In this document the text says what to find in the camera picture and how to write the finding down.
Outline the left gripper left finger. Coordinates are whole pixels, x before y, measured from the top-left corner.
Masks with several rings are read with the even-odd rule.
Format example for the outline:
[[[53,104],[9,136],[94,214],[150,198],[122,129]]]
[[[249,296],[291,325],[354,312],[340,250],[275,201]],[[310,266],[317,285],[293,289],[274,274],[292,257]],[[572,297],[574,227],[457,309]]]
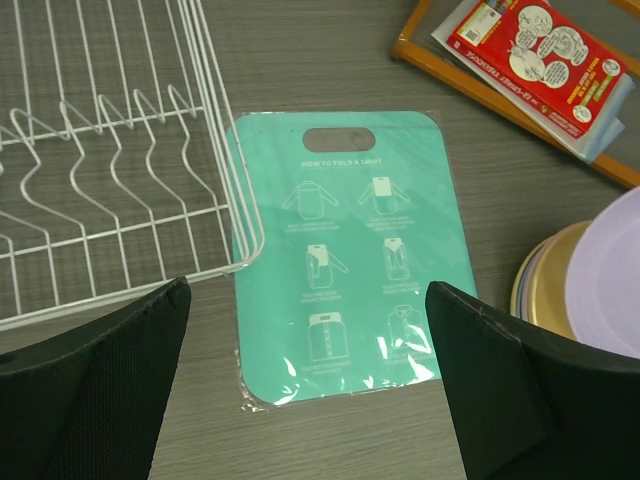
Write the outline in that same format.
[[[2,478],[147,478],[190,305],[187,280],[176,278],[2,354]]]

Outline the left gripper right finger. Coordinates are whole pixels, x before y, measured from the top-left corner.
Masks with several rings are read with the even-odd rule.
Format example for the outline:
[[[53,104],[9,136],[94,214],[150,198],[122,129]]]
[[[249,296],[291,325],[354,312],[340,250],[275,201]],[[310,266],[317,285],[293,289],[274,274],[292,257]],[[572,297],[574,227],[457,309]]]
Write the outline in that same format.
[[[425,307],[469,479],[636,479],[639,362],[440,281]]]

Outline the purple plate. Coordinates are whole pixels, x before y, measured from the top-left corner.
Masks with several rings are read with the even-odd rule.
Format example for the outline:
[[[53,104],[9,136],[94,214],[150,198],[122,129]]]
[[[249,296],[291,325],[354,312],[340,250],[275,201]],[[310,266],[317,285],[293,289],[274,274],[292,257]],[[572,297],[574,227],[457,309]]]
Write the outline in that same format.
[[[571,256],[565,305],[577,340],[639,356],[639,189],[623,194],[587,227]]]

